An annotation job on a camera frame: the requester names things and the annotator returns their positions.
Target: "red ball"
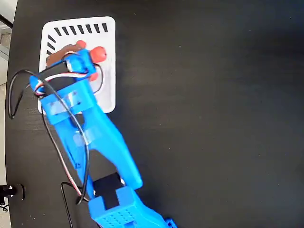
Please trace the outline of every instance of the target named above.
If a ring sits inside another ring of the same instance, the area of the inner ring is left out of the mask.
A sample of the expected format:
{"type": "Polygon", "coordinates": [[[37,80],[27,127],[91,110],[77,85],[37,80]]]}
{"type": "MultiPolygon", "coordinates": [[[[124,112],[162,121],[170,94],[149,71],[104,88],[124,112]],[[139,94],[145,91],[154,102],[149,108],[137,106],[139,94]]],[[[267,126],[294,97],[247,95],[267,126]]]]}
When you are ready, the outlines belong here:
{"type": "Polygon", "coordinates": [[[100,63],[106,60],[106,51],[104,47],[95,47],[90,52],[93,63],[100,63]]]}
{"type": "Polygon", "coordinates": [[[83,40],[77,41],[76,44],[78,44],[81,48],[85,48],[86,47],[86,43],[83,40]]]}

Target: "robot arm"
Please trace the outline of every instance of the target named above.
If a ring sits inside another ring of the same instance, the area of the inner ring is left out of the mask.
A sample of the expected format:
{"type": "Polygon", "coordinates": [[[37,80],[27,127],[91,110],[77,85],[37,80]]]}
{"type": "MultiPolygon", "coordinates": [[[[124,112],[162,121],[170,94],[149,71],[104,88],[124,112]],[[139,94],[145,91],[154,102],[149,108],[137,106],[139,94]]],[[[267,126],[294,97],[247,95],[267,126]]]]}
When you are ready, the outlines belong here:
{"type": "Polygon", "coordinates": [[[37,95],[43,96],[40,100],[42,108],[55,127],[82,183],[86,144],[89,150],[97,150],[117,168],[118,173],[95,181],[88,177],[86,191],[91,198],[88,205],[95,222],[104,228],[177,228],[171,219],[165,221],[137,196],[134,190],[143,185],[139,171],[122,135],[97,104],[89,79],[96,74],[94,61],[102,60],[104,56],[105,51],[101,47],[92,51],[82,49],[40,72],[38,77],[31,76],[30,85],[37,95]],[[73,72],[75,77],[65,75],[68,72],[73,72]],[[74,115],[82,115],[81,127],[86,140],[66,108],[43,85],[42,79],[52,85],[74,115]]]}

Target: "white tray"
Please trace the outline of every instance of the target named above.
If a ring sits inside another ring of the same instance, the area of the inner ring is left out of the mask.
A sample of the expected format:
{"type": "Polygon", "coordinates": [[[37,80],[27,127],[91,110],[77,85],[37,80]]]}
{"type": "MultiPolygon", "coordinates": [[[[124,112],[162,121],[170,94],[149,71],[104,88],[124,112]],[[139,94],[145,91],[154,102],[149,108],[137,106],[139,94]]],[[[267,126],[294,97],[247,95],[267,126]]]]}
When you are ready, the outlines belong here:
{"type": "MultiPolygon", "coordinates": [[[[39,71],[46,68],[47,57],[68,44],[78,40],[86,42],[86,49],[102,46],[107,51],[107,59],[100,63],[104,81],[95,94],[98,105],[105,113],[115,108],[115,20],[111,17],[79,18],[48,22],[42,29],[39,71]]],[[[101,76],[90,82],[93,90],[100,86],[101,76]]]]}

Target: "black tabletop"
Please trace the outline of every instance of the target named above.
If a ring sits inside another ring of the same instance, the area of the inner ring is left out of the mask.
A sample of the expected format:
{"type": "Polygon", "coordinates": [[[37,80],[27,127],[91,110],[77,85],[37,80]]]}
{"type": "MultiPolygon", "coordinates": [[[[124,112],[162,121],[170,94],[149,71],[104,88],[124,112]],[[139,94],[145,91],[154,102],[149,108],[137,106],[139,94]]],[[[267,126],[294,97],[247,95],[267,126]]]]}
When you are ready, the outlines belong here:
{"type": "MultiPolygon", "coordinates": [[[[109,117],[142,175],[143,202],[179,228],[304,226],[304,14],[300,1],[19,0],[8,81],[38,70],[53,20],[116,21],[117,104],[109,117]]],[[[27,77],[19,79],[21,88],[27,77]]],[[[13,228],[60,227],[67,178],[27,91],[5,122],[13,228]]],[[[93,154],[95,178],[113,167],[93,154]]],[[[74,225],[93,227],[87,205],[74,225]]]]}

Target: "black clamp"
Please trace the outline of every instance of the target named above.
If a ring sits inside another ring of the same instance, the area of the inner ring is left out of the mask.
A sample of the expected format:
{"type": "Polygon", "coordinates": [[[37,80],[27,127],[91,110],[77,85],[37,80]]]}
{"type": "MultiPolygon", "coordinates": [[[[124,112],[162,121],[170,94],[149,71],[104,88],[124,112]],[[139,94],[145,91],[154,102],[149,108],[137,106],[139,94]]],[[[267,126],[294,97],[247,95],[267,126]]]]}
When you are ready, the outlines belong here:
{"type": "MultiPolygon", "coordinates": [[[[21,199],[21,201],[22,201],[25,198],[24,186],[22,184],[18,184],[17,186],[21,188],[21,191],[22,191],[22,199],[21,199]]],[[[5,205],[4,197],[6,197],[6,198],[13,197],[18,192],[19,192],[19,190],[15,186],[12,186],[12,185],[0,185],[0,208],[2,208],[3,211],[7,212],[8,211],[7,207],[9,206],[8,204],[5,205]]]]}

